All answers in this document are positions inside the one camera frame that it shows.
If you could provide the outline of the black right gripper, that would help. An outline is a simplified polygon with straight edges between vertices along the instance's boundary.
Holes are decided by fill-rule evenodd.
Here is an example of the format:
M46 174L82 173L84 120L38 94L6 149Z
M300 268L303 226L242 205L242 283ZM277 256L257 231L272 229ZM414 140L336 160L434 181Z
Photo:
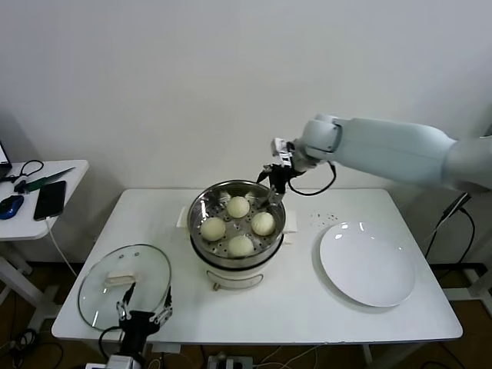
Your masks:
M294 176L295 170L290 166L264 165L256 182L261 183L268 178L270 189L264 197L258 199L257 209L261 210L279 205L283 200L286 185Z

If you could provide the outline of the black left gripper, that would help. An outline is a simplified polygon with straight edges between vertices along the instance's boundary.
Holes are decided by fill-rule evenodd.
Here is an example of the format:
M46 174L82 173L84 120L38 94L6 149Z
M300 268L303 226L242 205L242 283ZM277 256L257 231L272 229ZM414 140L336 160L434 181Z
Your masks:
M132 283L123 298L116 304L118 324L124 333L118 353L129 357L141 355L147 338L157 333L160 329L159 324L164 324L173 314L171 287L168 288L161 309L155 314L145 311L129 311L128 305L135 285L136 283Z

